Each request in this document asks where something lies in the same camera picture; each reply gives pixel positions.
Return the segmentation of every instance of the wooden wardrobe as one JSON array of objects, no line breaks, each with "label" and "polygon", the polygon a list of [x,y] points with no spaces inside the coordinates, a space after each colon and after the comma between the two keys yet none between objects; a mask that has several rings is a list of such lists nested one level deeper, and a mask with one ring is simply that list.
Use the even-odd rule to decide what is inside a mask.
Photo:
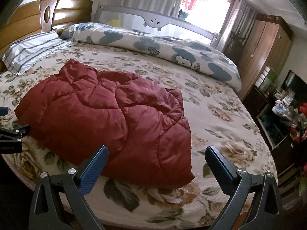
[{"label": "wooden wardrobe", "polygon": [[266,66],[278,76],[292,47],[293,32],[280,16],[258,15],[243,49],[238,71],[242,89],[241,101],[249,94]]}]

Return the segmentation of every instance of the oval cutout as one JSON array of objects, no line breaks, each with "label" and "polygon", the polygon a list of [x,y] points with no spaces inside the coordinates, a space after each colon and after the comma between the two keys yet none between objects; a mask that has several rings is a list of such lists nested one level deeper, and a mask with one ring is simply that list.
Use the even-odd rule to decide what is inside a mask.
[{"label": "oval cutout", "polygon": [[45,9],[45,13],[44,13],[44,20],[47,23],[50,19],[50,13],[51,13],[51,9],[50,6],[47,6]]}]

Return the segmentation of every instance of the floral bed sheet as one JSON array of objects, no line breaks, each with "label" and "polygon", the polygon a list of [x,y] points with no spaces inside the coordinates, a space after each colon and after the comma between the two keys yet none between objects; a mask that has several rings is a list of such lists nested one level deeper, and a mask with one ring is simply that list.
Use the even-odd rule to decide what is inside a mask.
[{"label": "floral bed sheet", "polygon": [[[35,84],[59,72],[71,58],[98,70],[136,72],[166,88],[179,88],[185,116],[192,133],[192,173],[195,179],[173,190],[126,184],[100,176],[85,196],[96,216],[109,225],[127,228],[192,228],[211,225],[228,196],[221,191],[206,164],[206,147],[214,145],[237,167],[251,174],[270,171],[277,177],[273,158],[259,129],[228,85],[166,60],[129,50],[77,44],[37,62],[20,77],[0,74],[0,107],[10,112],[0,117],[0,127],[14,128],[14,109]],[[5,160],[28,186],[34,188],[39,174],[60,174],[73,167],[31,137],[23,138],[23,152],[4,155]],[[245,211],[251,204],[245,205]]]}]

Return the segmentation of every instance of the television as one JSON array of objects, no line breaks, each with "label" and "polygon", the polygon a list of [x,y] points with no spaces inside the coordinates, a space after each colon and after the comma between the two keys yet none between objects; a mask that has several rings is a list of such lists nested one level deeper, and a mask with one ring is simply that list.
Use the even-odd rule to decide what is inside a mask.
[{"label": "television", "polygon": [[293,91],[295,93],[294,99],[296,102],[307,102],[307,83],[292,70],[288,72],[288,75],[281,88],[286,92],[290,90]]}]

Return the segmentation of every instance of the white pillow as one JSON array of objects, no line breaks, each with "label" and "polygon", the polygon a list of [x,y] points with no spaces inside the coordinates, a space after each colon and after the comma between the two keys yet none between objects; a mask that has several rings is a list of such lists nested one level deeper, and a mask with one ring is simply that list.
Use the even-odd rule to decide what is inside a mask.
[{"label": "white pillow", "polygon": [[76,44],[77,41],[62,40],[55,31],[38,33],[13,42],[2,61],[9,71],[21,75],[40,59]]}]

